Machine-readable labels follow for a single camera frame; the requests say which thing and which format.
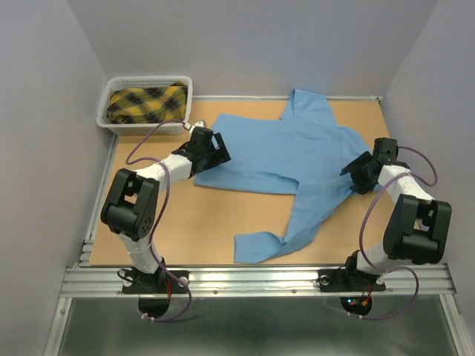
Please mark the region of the light blue long sleeve shirt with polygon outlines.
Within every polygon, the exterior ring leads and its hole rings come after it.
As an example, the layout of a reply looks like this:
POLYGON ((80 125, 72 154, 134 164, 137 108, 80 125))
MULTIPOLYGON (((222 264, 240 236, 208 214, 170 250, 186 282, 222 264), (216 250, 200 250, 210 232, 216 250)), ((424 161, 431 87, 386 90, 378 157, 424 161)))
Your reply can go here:
POLYGON ((341 170, 369 150, 361 135, 337 123, 327 98, 294 89, 278 120, 222 113, 212 125, 230 161, 204 171, 196 185, 261 194, 292 194, 284 236, 235 235, 234 260, 261 263, 309 245, 352 191, 341 170))

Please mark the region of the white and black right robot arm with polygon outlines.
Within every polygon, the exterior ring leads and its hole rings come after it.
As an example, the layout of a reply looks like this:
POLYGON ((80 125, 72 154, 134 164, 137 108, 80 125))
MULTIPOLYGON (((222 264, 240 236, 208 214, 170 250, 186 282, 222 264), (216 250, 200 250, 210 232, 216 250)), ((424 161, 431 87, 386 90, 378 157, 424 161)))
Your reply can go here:
POLYGON ((383 274, 400 266, 436 265, 445 252, 451 205, 425 192, 425 181, 399 161, 400 148, 394 139, 378 138, 373 151, 341 170, 350 175, 352 192, 365 195, 379 186, 394 204, 381 244, 355 251, 335 273, 349 290, 378 285, 383 274))

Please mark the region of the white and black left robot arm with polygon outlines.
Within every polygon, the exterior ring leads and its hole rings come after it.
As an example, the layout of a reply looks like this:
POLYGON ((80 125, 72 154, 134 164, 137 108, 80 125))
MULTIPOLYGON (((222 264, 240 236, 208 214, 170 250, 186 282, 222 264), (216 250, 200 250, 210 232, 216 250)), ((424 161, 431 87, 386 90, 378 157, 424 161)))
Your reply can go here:
POLYGON ((152 164, 137 171, 118 170, 105 198, 101 222, 119 237, 131 258, 131 267, 118 271, 124 294, 164 293, 171 285, 164 270, 165 260, 153 244, 153 234, 165 210, 157 211, 160 193, 165 193, 167 203, 174 183, 231 160, 220 133, 204 127, 202 122, 188 131, 189 141, 162 161, 128 157, 128 165, 138 161, 152 164))

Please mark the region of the yellow plaid shirt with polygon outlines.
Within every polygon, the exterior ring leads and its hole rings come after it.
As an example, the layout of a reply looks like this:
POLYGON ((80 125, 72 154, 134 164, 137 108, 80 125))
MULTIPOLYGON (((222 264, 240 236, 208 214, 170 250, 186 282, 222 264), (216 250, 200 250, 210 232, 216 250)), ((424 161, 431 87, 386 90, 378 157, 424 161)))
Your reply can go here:
POLYGON ((158 88, 125 88, 111 94, 106 118, 115 125, 158 124, 186 115, 188 87, 182 82, 158 88))

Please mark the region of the white plastic basket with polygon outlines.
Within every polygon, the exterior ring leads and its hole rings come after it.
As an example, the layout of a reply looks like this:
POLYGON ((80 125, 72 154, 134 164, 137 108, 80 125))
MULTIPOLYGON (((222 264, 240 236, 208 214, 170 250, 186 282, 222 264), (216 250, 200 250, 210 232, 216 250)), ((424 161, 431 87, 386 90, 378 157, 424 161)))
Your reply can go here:
POLYGON ((152 129, 155 129, 155 134, 181 134, 184 130, 184 123, 189 121, 191 113, 193 85, 191 78, 187 76, 119 76, 110 79, 103 91, 100 109, 96 117, 96 123, 101 128, 107 128, 118 136, 126 135, 146 135, 152 129), (158 88, 173 85, 176 82, 182 82, 188 87, 188 96, 186 104, 186 115, 183 121, 173 119, 169 122, 162 122, 158 124, 112 124, 106 118, 106 108, 108 107, 111 94, 116 90, 125 88, 158 88))

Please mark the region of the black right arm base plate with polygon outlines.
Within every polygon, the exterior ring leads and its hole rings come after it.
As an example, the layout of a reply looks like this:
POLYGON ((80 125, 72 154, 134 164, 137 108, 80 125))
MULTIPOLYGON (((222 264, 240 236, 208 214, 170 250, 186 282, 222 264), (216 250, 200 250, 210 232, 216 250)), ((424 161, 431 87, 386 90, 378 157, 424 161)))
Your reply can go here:
POLYGON ((344 267, 319 271, 316 285, 323 293, 343 293, 340 297, 342 308, 354 315, 367 316, 373 307, 373 292, 386 291, 379 277, 360 272, 348 271, 344 267))

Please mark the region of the aluminium mounting rail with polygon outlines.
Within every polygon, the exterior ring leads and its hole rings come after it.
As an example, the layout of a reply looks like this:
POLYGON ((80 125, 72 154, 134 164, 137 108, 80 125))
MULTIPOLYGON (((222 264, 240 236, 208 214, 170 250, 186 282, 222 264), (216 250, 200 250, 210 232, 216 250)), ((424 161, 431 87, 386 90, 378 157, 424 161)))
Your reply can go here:
MULTIPOLYGON (((336 266, 218 266, 178 267, 173 272, 189 271, 192 297, 320 297, 355 293, 322 293, 316 280, 323 268, 336 266)), ((118 268, 67 268, 59 296, 66 297, 132 297, 122 293, 118 268)), ((455 294, 450 271, 446 265, 415 266, 420 295, 455 294)), ((416 282, 409 271, 395 271, 385 277, 386 290, 373 296, 411 296, 416 282)))

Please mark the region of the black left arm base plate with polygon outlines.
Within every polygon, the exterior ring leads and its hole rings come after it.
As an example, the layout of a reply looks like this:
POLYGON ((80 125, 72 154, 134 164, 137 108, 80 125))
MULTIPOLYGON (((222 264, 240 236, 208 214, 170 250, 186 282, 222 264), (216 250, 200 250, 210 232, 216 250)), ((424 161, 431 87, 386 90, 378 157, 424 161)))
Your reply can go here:
POLYGON ((163 270, 146 274, 135 267, 121 268, 117 276, 122 280, 122 293, 138 295, 137 307, 144 318, 163 317, 171 307, 173 294, 186 294, 182 285, 170 278, 163 270))

